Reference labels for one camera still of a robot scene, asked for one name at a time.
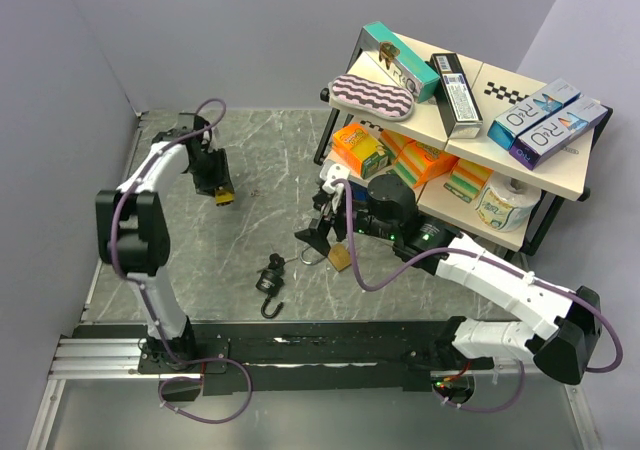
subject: purple box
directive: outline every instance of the purple box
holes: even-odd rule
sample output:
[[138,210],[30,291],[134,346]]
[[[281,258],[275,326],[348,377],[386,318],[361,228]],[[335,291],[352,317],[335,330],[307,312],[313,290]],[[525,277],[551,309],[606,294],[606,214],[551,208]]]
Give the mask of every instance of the purple box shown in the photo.
[[595,127],[607,109],[582,97],[516,138],[509,153],[529,170]]

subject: yellow box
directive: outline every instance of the yellow box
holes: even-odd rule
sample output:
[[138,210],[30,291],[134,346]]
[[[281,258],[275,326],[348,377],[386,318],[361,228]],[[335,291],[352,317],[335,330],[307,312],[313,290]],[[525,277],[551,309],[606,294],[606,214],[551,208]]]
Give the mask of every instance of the yellow box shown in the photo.
[[334,133],[333,149],[362,178],[369,178],[389,165],[384,146],[359,123],[352,123]]
[[389,160],[391,162],[395,161],[398,158],[398,155],[402,152],[404,147],[409,145],[414,140],[412,138],[407,137],[406,135],[401,135],[397,132],[392,132],[391,130],[387,130],[386,128],[380,132],[380,143],[385,147],[387,151],[387,155],[389,155]]
[[458,157],[420,142],[412,142],[402,149],[393,170],[409,186],[416,188],[447,173]]
[[449,180],[444,184],[444,188],[459,199],[470,203],[482,191],[491,172],[492,170],[489,168],[461,158],[451,170]]

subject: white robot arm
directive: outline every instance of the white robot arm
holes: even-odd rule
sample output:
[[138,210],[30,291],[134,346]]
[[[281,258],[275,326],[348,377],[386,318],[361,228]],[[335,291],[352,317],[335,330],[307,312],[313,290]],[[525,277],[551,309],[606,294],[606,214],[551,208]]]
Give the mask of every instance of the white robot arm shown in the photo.
[[[217,205],[231,203],[234,198],[224,149],[210,148],[202,135],[184,138],[207,125],[209,122],[196,114],[180,114],[175,128],[154,138],[149,155],[129,179],[115,191],[101,191],[96,197],[99,253],[105,263],[112,263],[111,227],[117,204],[122,198],[127,199],[117,223],[118,263],[140,304],[148,335],[156,341],[157,348],[161,348],[158,324],[168,341],[178,342],[178,348],[185,333],[191,331],[165,266],[170,238],[162,202],[178,175],[187,171],[193,176],[196,192],[214,197]],[[125,224],[132,216],[137,217],[136,227]],[[191,356],[191,351],[183,349],[181,353],[184,358]]]
[[[314,207],[320,216],[312,220],[309,228],[296,232],[298,239],[325,255],[331,228],[339,241],[347,238],[349,232],[393,241],[394,253],[407,262],[405,267],[422,268],[457,282],[518,319],[512,322],[463,319],[451,344],[464,357],[533,361],[556,380],[569,384],[581,381],[600,336],[601,321],[606,322],[599,312],[596,292],[587,287],[573,292],[544,282],[533,272],[524,273],[487,252],[457,228],[421,214],[413,191],[396,175],[372,179],[366,202],[355,203],[349,185],[345,184],[349,170],[344,165],[329,162],[320,175],[321,190],[314,197]],[[362,280],[357,262],[354,263],[356,279],[367,291],[378,290],[393,278],[369,286]],[[614,343],[620,350],[616,338]]]

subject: pink wavy patterned case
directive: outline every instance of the pink wavy patterned case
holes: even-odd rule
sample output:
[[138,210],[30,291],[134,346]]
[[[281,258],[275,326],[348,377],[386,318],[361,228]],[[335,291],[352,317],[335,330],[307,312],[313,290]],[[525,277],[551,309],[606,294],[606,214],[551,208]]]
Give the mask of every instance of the pink wavy patterned case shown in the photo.
[[395,85],[382,85],[356,75],[340,75],[329,84],[334,99],[386,120],[404,120],[413,111],[413,95]]

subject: wooden shelf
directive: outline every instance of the wooden shelf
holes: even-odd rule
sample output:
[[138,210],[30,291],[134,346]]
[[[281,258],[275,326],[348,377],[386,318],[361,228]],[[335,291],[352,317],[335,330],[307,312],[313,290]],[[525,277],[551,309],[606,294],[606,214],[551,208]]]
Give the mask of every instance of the wooden shelf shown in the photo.
[[[349,165],[347,165],[347,163],[342,159],[342,157],[340,155],[338,155],[335,150],[331,150],[329,152],[329,155],[327,155],[327,160],[333,160],[336,163],[339,163],[340,165],[344,165],[345,167],[349,168]],[[351,170],[351,173],[349,174],[349,180],[351,180],[354,183],[357,183],[358,185],[362,185],[363,187],[367,187],[369,185],[369,182],[371,181],[371,179],[377,177],[378,175],[384,175],[386,174],[389,170],[391,170],[391,167],[386,167],[383,168],[382,170],[380,170],[378,173],[376,173],[375,175],[369,177],[369,178],[362,178],[360,175],[358,175],[356,172],[354,172],[353,170]],[[418,200],[418,198],[420,197],[421,193],[422,193],[423,187],[420,188],[416,188],[414,189],[414,193],[416,194],[416,201]]]
[[445,174],[427,183],[418,199],[420,211],[440,218],[461,230],[484,237],[509,250],[520,250],[527,225],[521,225],[512,232],[497,232],[480,220],[476,213],[475,200],[466,203],[444,188],[444,183],[448,178],[449,175]]
[[518,90],[520,95],[530,95],[544,86],[544,83],[537,80],[485,63],[473,85],[473,95],[484,120],[482,129],[474,139],[449,140],[445,150],[554,195],[577,200],[584,191],[593,130],[572,142],[566,150],[550,157],[535,170],[528,170],[487,136],[493,120],[512,106],[506,99],[498,100],[495,94],[485,94],[485,90],[489,88],[488,82],[505,86],[509,91]]
[[[434,47],[433,45],[419,42],[412,38],[404,37],[402,35],[398,35],[398,37],[426,61],[429,61],[431,59],[431,55],[433,53],[448,52],[448,50]],[[467,79],[469,80],[469,82],[473,82],[480,72],[482,62],[465,57],[463,55],[458,55],[458,57],[460,59],[462,67],[464,68]],[[348,73],[366,78],[367,80],[371,80],[376,83],[387,85],[394,84],[394,81],[391,79],[391,77],[389,77],[380,68],[380,66],[376,63],[376,61],[373,60],[373,58],[377,59],[378,57],[377,55],[363,52],[360,57],[358,57],[358,60],[349,69]],[[383,120],[364,111],[355,112],[353,108],[345,107],[336,102],[333,98],[329,99],[329,105],[345,113],[350,113],[357,119],[368,120],[375,125],[381,126],[382,128],[387,128],[389,130],[402,133],[403,135],[407,135],[408,137],[411,137],[419,142],[426,143],[427,145],[431,145],[432,147],[438,148],[440,150],[444,150],[447,144],[447,134],[444,131],[442,120],[440,119],[438,106],[433,99],[423,103],[416,103],[411,117],[402,122]]]

